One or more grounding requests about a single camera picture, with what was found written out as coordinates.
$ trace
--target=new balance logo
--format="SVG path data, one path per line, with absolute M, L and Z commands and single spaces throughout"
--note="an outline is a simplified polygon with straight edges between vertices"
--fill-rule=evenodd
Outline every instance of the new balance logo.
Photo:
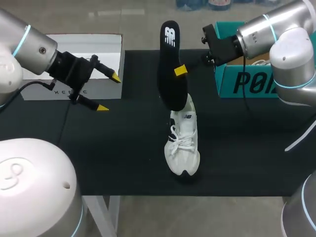
M 165 38 L 164 38 L 164 41 L 166 43 L 168 43 L 169 45 L 175 47 L 176 44 L 175 44 L 175 32 L 174 32 L 174 29 L 170 29 L 169 27 L 166 27 L 164 29 L 164 35 L 165 35 Z

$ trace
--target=black cable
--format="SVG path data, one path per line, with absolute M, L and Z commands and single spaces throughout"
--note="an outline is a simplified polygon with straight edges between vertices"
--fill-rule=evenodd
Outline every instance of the black cable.
M 24 90 L 26 87 L 28 87 L 29 85 L 33 85 L 33 84 L 40 84 L 42 86 L 44 86 L 45 88 L 47 88 L 48 90 L 53 90 L 54 86 L 55 86 L 55 80 L 52 81 L 51 84 L 47 84 L 41 81 L 31 81 L 29 83 L 26 83 L 24 86 L 22 86 L 20 89 L 18 89 L 7 101 L 6 103 L 0 107 L 0 113 L 2 113 L 12 102 L 14 99 L 16 99 L 16 97 L 18 97 L 18 95 L 21 93 L 22 90 Z
M 258 118 L 256 118 L 254 116 L 252 110 L 250 109 L 250 107 L 249 107 L 249 105 L 247 103 L 246 93 L 245 93 L 245 83 L 244 83 L 245 72 L 246 72 L 246 57 L 244 56 L 243 57 L 243 67 L 242 67 L 242 96 L 243 96 L 243 101 L 244 101 L 246 109 L 247 109 L 249 115 L 252 117 L 252 119 L 256 120 L 257 123 L 258 122 L 262 122 L 260 119 L 258 119 Z M 297 127 L 287 128 L 284 131 L 286 131 L 286 132 L 296 132 L 296 131 L 301 130 L 302 128 L 304 128 L 306 125 L 308 125 L 310 122 L 312 122 L 315 119 L 316 119 L 316 113 L 314 113 L 313 115 L 308 117 L 304 122 L 302 122 Z
M 243 102 L 246 106 L 246 109 L 249 113 L 249 115 L 257 120 L 257 118 L 254 116 L 254 114 L 252 113 L 248 103 L 247 103 L 247 99 L 246 99 L 246 93 L 245 93 L 245 73 L 246 73 L 246 57 L 243 57 L 243 66 L 242 66 L 242 97 L 243 97 Z
M 60 145 L 61 145 L 61 139 L 64 135 L 64 129 L 65 129 L 65 126 L 66 126 L 66 121 L 67 121 L 67 117 L 68 117 L 68 113 L 69 113 L 69 109 L 70 109 L 70 105 L 71 105 L 71 101 L 69 101 L 68 103 L 68 106 L 66 108 L 66 113 L 65 113 L 65 116 L 63 118 L 63 125 L 62 125 L 62 128 L 61 128 L 61 132 L 59 134 L 59 137 L 58 137 L 58 140 L 57 140 L 57 147 L 61 148 Z

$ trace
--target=white sneaker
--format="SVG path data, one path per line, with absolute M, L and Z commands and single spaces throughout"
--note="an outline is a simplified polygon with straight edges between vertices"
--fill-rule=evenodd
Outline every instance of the white sneaker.
M 169 168 L 176 175 L 192 176 L 199 166 L 197 115 L 188 94 L 183 110 L 171 111 L 170 136 L 164 146 Z

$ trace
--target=insole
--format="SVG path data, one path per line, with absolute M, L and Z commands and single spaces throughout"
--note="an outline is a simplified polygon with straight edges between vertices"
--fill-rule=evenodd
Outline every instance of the insole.
M 186 74 L 176 76 L 174 69 L 182 64 L 179 59 L 180 28 L 175 21 L 163 23 L 160 30 L 160 57 L 158 66 L 158 90 L 168 109 L 180 111 L 184 108 L 188 85 Z

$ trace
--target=floor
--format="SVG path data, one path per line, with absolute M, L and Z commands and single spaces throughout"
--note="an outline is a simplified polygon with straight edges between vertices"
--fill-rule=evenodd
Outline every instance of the floor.
M 182 12 L 175 0 L 1 0 L 1 7 L 47 34 L 123 34 L 125 49 L 159 49 L 160 27 L 167 20 L 178 22 L 181 48 L 206 48 L 202 27 L 246 21 L 271 9 L 236 3 L 229 11 Z
M 166 20 L 179 23 L 181 48 L 205 48 L 202 27 L 270 10 L 234 4 L 224 12 L 181 12 L 174 0 L 1 0 L 1 7 L 46 34 L 123 34 L 128 50 L 159 49 L 160 26 Z M 122 197 L 118 236 L 281 237 L 282 206 L 281 197 Z M 89 236 L 100 236 L 93 222 Z

